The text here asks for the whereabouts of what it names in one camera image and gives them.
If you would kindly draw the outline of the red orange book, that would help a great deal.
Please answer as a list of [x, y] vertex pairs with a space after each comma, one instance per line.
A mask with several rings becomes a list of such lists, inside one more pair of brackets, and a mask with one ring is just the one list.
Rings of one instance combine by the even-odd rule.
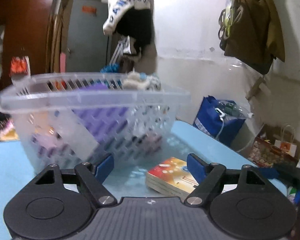
[[171, 157], [146, 173], [146, 185], [168, 197], [179, 197], [184, 201], [198, 186], [187, 169], [187, 163]]

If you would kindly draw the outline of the white printed hanging bag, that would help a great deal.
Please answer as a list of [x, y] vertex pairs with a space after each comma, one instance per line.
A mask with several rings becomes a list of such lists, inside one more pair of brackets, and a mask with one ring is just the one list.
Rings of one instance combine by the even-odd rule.
[[150, 0], [108, 0], [108, 18], [103, 24], [104, 35], [112, 35], [117, 24], [130, 9], [151, 9]]

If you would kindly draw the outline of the brown wooden wardrobe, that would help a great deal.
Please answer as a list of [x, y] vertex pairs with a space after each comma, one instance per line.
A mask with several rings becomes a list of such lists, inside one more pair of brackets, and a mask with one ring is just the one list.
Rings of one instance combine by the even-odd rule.
[[56, 0], [0, 0], [0, 25], [5, 27], [0, 88], [11, 84], [13, 57], [28, 56], [32, 75], [49, 68], [51, 19]]

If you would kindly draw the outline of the olive hanging cloth bag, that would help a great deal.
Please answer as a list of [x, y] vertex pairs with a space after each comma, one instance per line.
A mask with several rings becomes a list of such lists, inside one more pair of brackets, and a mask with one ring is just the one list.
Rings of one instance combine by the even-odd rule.
[[275, 59], [285, 61], [282, 27], [273, 0], [226, 0], [219, 25], [219, 46], [225, 56], [262, 75]]

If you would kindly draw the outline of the brown paper bag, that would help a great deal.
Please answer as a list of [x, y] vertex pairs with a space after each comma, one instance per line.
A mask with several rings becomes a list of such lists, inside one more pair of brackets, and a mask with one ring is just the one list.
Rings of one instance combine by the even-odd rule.
[[274, 146], [295, 159], [300, 158], [300, 141], [295, 138], [295, 128], [292, 125], [285, 124], [281, 127]]

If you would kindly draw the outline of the blue shopping bag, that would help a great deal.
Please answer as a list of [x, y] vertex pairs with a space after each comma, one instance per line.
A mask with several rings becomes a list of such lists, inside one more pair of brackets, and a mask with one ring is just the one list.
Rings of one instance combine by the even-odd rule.
[[229, 147], [247, 118], [249, 112], [234, 101], [207, 96], [202, 100], [193, 126]]

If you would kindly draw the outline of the orange white hanging bag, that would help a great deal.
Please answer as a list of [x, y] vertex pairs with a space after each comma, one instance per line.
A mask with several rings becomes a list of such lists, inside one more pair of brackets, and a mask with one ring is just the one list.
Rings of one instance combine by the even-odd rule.
[[10, 77], [14, 86], [21, 86], [29, 81], [31, 70], [28, 56], [12, 57]]

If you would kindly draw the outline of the purple box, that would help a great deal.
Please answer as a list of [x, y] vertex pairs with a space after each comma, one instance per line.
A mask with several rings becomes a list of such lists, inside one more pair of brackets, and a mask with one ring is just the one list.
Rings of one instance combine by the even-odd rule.
[[93, 160], [117, 128], [126, 125], [128, 108], [122, 102], [121, 90], [109, 89], [97, 83], [82, 88], [89, 92], [94, 108], [41, 111], [34, 114], [28, 147], [25, 148], [30, 162], [38, 167], [57, 163], [59, 166], [74, 166], [76, 163]]

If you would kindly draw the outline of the grey door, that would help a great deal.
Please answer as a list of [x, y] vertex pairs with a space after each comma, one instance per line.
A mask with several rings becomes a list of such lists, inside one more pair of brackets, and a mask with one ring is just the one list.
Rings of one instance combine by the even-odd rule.
[[108, 6], [102, 0], [67, 0], [63, 16], [66, 72], [99, 72], [108, 62], [110, 38], [103, 33]]

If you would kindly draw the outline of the clear plastic laundry basket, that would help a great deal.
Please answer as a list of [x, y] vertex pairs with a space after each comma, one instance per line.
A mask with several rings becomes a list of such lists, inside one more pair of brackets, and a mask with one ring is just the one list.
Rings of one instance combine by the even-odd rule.
[[133, 88], [127, 74], [56, 73], [15, 81], [0, 92], [35, 172], [73, 168], [107, 153], [117, 165], [153, 159], [190, 93], [150, 77]]

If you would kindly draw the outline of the black hanging garment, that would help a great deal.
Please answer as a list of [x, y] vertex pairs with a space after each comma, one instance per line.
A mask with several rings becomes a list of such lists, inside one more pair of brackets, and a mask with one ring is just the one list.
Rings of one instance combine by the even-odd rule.
[[147, 45], [151, 44], [153, 38], [151, 9], [130, 8], [117, 23], [115, 31], [121, 36], [130, 37], [133, 48], [139, 54]]

